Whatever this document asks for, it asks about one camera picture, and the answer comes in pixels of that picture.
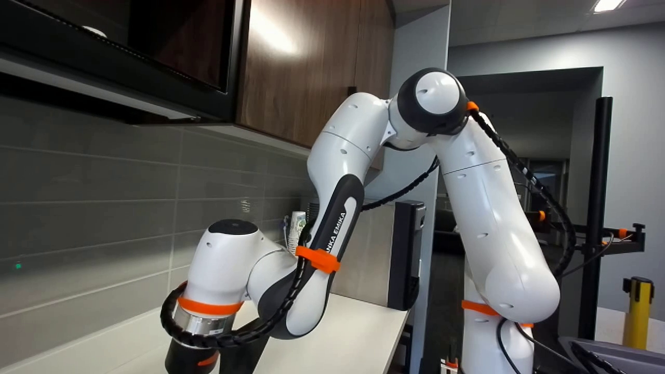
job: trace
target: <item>wall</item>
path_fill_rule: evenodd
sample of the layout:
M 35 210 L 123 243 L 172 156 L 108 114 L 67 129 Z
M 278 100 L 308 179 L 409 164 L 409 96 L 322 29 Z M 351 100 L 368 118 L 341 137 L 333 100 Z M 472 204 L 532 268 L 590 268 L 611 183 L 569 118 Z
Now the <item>wall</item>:
M 613 131 L 607 181 L 607 226 L 646 224 L 646 253 L 626 253 L 603 260 L 601 308 L 626 310 L 623 276 L 653 278 L 665 285 L 661 272 L 665 251 L 665 168 L 661 158 L 665 129 L 657 112 L 665 98 L 665 25 L 628 27 L 615 31 L 578 33 L 509 44 L 486 44 L 451 50 L 451 71 L 457 75 L 497 75 L 522 71 L 555 71 L 603 66 L 603 96 L 613 96 Z M 653 318 L 665 318 L 665 297 L 655 297 Z
M 391 94 L 395 96 L 401 83 L 420 69 L 426 66 L 447 66 L 449 50 L 449 19 L 451 6 L 443 6 L 426 17 L 405 23 L 395 29 L 393 44 L 393 73 L 391 73 Z M 416 152 L 393 152 L 384 154 L 382 179 L 368 185 L 368 199 L 384 197 L 407 183 L 411 183 L 420 172 L 424 172 L 432 162 L 432 150 L 420 148 Z M 438 177 L 430 175 L 418 189 L 407 193 L 403 199 L 436 202 Z M 411 310 L 414 322 L 414 345 L 411 345 L 411 368 L 409 372 L 420 372 L 420 357 L 424 353 L 426 335 L 426 312 L 428 312 L 428 289 L 430 289 L 430 264 L 432 264 L 432 239 L 434 239 L 434 206 L 428 204 L 426 226 L 422 229 L 422 274 L 418 301 Z
M 0 368 L 158 308 L 218 218 L 278 237 L 305 187 L 301 156 L 0 98 Z
M 574 89 L 524 87 L 497 83 L 476 87 L 470 79 L 459 79 L 466 94 L 490 114 L 499 135 L 524 158 L 567 160 L 574 112 Z
M 569 137 L 569 168 L 567 168 L 567 199 L 565 210 L 574 224 L 586 224 L 590 162 L 594 143 L 594 104 L 601 96 L 601 73 L 576 96 L 571 110 Z M 574 253 L 569 268 L 582 266 L 584 256 Z M 578 337 L 580 330 L 580 301 L 582 301 L 582 272 L 571 272 L 561 281 L 559 332 Z

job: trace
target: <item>black cable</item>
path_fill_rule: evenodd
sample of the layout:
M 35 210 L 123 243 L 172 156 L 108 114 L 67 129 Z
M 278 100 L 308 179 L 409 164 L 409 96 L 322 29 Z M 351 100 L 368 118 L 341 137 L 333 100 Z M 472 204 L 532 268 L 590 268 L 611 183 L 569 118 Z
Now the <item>black cable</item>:
M 399 199 L 399 197 L 405 195 L 407 191 L 416 189 L 416 187 L 418 187 L 426 177 L 430 177 L 432 170 L 436 170 L 436 168 L 438 168 L 438 158 L 434 158 L 432 164 L 430 164 L 430 168 L 424 170 L 422 175 L 418 175 L 407 187 L 403 187 L 403 189 L 399 189 L 399 191 L 395 191 L 395 193 L 391 193 L 391 195 L 387 195 L 387 197 L 382 197 L 382 199 L 376 199 L 376 202 L 372 202 L 372 204 L 362 206 L 362 212 L 364 212 L 364 210 L 374 210 L 374 208 L 378 208 L 378 206 L 382 206 L 382 204 L 387 204 L 387 202 Z
M 505 351 L 505 345 L 503 345 L 503 339 L 501 339 L 501 328 L 503 328 L 503 324 L 505 324 L 505 318 L 501 318 L 499 324 L 497 324 L 497 343 L 499 343 L 499 349 L 501 349 L 505 362 L 511 364 L 511 368 L 515 370 L 515 374 L 520 374 L 520 370 L 517 370 L 517 366 L 513 364 L 511 355 Z
M 513 164 L 528 181 L 528 185 L 557 212 L 557 216 L 563 222 L 563 229 L 567 233 L 567 245 L 563 247 L 563 253 L 559 262 L 553 266 L 553 274 L 559 278 L 563 270 L 567 268 L 569 260 L 574 258 L 576 249 L 576 229 L 571 220 L 567 218 L 565 210 L 559 206 L 559 202 L 549 193 L 549 189 L 536 179 L 536 175 L 524 164 L 517 154 L 497 135 L 497 131 L 484 121 L 484 116 L 478 110 L 470 110 L 474 121 L 480 125 L 480 129 L 493 139 L 493 143 L 505 154 L 507 162 Z
M 517 328 L 517 332 L 520 332 L 526 341 L 530 341 L 530 343 L 534 343 L 534 345 L 542 347 L 544 351 L 549 351 L 549 353 L 557 355 L 559 359 L 563 359 L 563 362 L 571 364 L 574 368 L 578 368 L 578 364 L 576 364 L 576 362 L 571 362 L 569 357 L 561 355 L 561 353 L 559 353 L 559 351 L 555 351 L 553 347 L 549 347 L 549 345 L 544 345 L 544 343 L 540 343 L 540 341 L 536 341 L 536 339 L 532 339 L 532 337 L 528 337 L 528 335 L 522 330 L 522 326 L 520 326 L 520 324 L 515 324 L 515 328 Z
M 592 262 L 599 262 L 603 256 L 605 256 L 605 251 L 611 247 L 611 243 L 609 245 L 605 245 L 605 247 L 601 247 L 601 249 L 596 249 L 596 253 L 594 256 L 590 256 L 586 262 L 582 262 L 582 264 L 578 264 L 578 266 L 574 266 L 574 268 L 569 268 L 567 272 L 563 272 L 559 278 L 565 278 L 565 276 L 569 276 L 569 274 L 574 274 L 574 272 L 578 272 L 578 270 L 582 270 L 582 268 L 586 268 L 586 266 L 590 266 Z
M 305 260 L 297 260 L 297 266 L 295 266 L 295 278 L 291 283 L 291 289 L 285 297 L 285 301 L 281 303 L 281 308 L 266 320 L 262 322 L 258 328 L 254 324 L 245 324 L 241 326 L 239 330 L 233 330 L 231 335 L 220 335 L 216 341 L 218 341 L 218 347 L 239 347 L 239 345 L 247 345 L 251 341 L 258 341 L 262 339 L 264 335 L 268 335 L 274 324 L 278 324 L 287 312 L 291 310 L 295 297 L 299 295 L 299 291 L 305 287 Z

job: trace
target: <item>white robotic arm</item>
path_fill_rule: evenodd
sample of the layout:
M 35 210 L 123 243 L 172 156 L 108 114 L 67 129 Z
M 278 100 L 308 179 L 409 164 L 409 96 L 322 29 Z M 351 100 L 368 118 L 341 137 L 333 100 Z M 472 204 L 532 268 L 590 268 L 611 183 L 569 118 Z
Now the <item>white robotic arm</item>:
M 486 303 L 511 322 L 538 322 L 555 312 L 559 287 L 520 208 L 505 156 L 470 116 L 459 81 L 426 69 L 393 100 L 353 94 L 337 108 L 308 158 L 320 214 L 299 258 L 249 222 L 222 220 L 206 231 L 187 285 L 162 308 L 164 328 L 172 335 L 168 372 L 210 372 L 218 347 L 233 341 L 233 316 L 245 297 L 256 301 L 260 320 L 268 320 L 260 335 L 295 339 L 316 328 L 364 204 L 370 162 L 382 145 L 436 150 L 476 285 L 468 293 L 472 303 Z M 497 326 L 497 316 L 482 314 L 476 322 Z M 497 370 L 482 372 L 507 372 L 497 341 L 478 326 L 466 326 L 463 359 L 488 347 Z

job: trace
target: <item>wall tile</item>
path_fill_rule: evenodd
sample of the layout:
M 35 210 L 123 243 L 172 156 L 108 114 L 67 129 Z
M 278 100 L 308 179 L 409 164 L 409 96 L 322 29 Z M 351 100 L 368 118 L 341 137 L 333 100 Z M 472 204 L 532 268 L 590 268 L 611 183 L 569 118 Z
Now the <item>wall tile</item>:
M 0 258 L 160 237 L 172 214 L 172 202 L 0 204 Z
M 260 162 L 260 148 L 208 131 L 185 131 L 183 135 L 183 164 L 187 166 L 260 172 Z
M 0 145 L 177 162 L 179 127 L 131 127 L 0 96 Z
M 177 233 L 202 233 L 210 224 L 227 218 L 258 220 L 262 214 L 262 199 L 204 199 L 204 202 L 179 202 Z
M 0 148 L 0 202 L 172 199 L 177 166 Z
M 243 170 L 181 168 L 179 197 L 260 197 L 262 177 Z
M 0 260 L 0 318 L 23 308 L 166 272 L 168 253 L 170 239 L 162 237 Z
M 303 191 L 301 156 L 0 96 L 0 370 L 158 308 L 220 218 L 281 241 Z
M 0 368 L 158 308 L 166 295 L 166 278 L 166 274 L 160 274 L 2 318 Z

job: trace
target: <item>wooden cabinet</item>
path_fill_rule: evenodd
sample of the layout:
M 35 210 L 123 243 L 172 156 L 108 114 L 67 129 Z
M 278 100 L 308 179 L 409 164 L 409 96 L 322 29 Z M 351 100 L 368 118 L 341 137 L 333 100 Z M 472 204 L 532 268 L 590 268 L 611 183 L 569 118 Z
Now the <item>wooden cabinet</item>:
M 0 2 L 0 85 L 127 123 L 231 123 L 247 10 L 249 0 Z M 64 91 L 46 98 L 33 81 Z
M 349 91 L 389 94 L 387 0 L 254 0 L 237 123 L 312 145 Z

